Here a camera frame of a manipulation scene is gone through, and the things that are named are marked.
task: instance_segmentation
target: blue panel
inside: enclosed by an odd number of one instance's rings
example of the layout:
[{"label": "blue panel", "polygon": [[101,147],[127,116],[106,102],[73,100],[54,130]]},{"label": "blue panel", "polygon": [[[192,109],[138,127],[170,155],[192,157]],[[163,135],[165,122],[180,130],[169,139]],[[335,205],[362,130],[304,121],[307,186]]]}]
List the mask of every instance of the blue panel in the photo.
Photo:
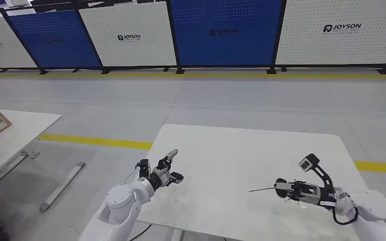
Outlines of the blue panel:
[{"label": "blue panel", "polygon": [[171,0],[181,64],[271,64],[281,2]]},{"label": "blue panel", "polygon": [[41,67],[98,67],[74,10],[10,16]]}]

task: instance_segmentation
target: table leg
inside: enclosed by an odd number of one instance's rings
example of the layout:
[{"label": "table leg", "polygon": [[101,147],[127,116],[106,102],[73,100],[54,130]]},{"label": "table leg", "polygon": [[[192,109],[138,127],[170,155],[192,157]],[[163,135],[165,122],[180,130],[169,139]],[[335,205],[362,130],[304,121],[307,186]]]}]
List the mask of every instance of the table leg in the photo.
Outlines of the table leg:
[{"label": "table leg", "polygon": [[181,241],[184,231],[182,230],[174,230],[171,241]]},{"label": "table leg", "polygon": [[47,198],[47,200],[39,207],[39,210],[42,213],[45,213],[47,209],[51,206],[51,204],[55,201],[55,199],[61,194],[61,192],[66,188],[66,186],[71,182],[72,179],[78,174],[80,169],[85,165],[84,162],[79,162],[76,167],[71,170],[70,174],[65,179],[65,182],[58,186],[54,192]]},{"label": "table leg", "polygon": [[84,162],[79,162],[73,170],[70,171],[70,174],[64,179],[55,169],[53,165],[50,165],[49,163],[39,163],[37,161],[37,157],[40,155],[39,152],[32,151],[32,150],[24,150],[32,160],[35,161],[48,175],[50,175],[56,182],[59,184],[59,186],[50,194],[50,196],[47,198],[47,200],[39,207],[39,210],[42,213],[45,213],[47,209],[51,206],[51,204],[57,199],[57,197],[62,193],[62,191],[68,186],[68,184],[71,182],[72,179],[78,174],[80,169],[85,165]]},{"label": "table leg", "polygon": [[0,169],[0,179],[5,177],[12,169],[14,169],[22,160],[26,159],[28,154],[26,152],[20,152],[13,157],[4,167]]}]

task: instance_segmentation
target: pegboard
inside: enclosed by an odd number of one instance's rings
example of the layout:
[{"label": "pegboard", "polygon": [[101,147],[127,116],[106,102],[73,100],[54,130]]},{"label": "pegboard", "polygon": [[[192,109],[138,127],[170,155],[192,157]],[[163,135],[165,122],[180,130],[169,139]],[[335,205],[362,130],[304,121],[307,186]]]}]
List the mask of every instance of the pegboard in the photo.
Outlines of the pegboard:
[{"label": "pegboard", "polygon": [[36,67],[19,39],[3,17],[0,17],[0,68]]},{"label": "pegboard", "polygon": [[176,65],[166,2],[80,10],[103,66]]},{"label": "pegboard", "polygon": [[181,64],[271,64],[281,2],[172,0]]},{"label": "pegboard", "polygon": [[385,0],[288,0],[276,64],[376,63],[386,63]]},{"label": "pegboard", "polygon": [[74,10],[10,16],[41,67],[99,67]]}]

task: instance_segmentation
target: printed logo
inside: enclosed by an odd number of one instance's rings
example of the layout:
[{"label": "printed logo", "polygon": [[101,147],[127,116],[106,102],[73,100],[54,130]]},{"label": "printed logo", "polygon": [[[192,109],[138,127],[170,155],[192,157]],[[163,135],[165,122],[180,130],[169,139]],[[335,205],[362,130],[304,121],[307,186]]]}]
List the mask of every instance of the printed logo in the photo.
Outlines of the printed logo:
[{"label": "printed logo", "polygon": [[131,35],[118,35],[119,41],[122,42],[139,42],[141,40],[140,34],[131,34]]},{"label": "printed logo", "polygon": [[238,32],[238,29],[234,30],[209,30],[209,36],[225,36],[225,35],[230,35],[230,34],[236,34]]},{"label": "printed logo", "polygon": [[327,24],[324,26],[323,32],[324,34],[335,34],[335,33],[357,33],[358,30],[361,28],[361,23],[352,23],[352,24],[336,24],[334,27],[332,27],[331,24]]},{"label": "printed logo", "polygon": [[63,43],[63,42],[64,42],[63,39],[46,39],[46,43],[48,43],[49,45],[52,43]]},{"label": "printed logo", "polygon": [[323,32],[331,32],[331,29],[332,29],[332,25],[331,24],[326,25],[326,26],[324,26]]}]

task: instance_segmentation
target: white pegboard panel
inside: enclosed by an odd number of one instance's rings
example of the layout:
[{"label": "white pegboard panel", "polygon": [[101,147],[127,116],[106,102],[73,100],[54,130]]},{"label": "white pegboard panel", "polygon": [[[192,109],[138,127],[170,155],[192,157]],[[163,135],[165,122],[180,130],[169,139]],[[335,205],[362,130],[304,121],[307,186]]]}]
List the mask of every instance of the white pegboard panel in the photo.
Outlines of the white pegboard panel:
[{"label": "white pegboard panel", "polygon": [[376,63],[386,63],[385,0],[288,0],[276,64]]},{"label": "white pegboard panel", "polygon": [[8,67],[36,67],[36,64],[5,19],[0,17],[0,68]]},{"label": "white pegboard panel", "polygon": [[80,14],[103,66],[176,65],[166,2],[89,8]]}]

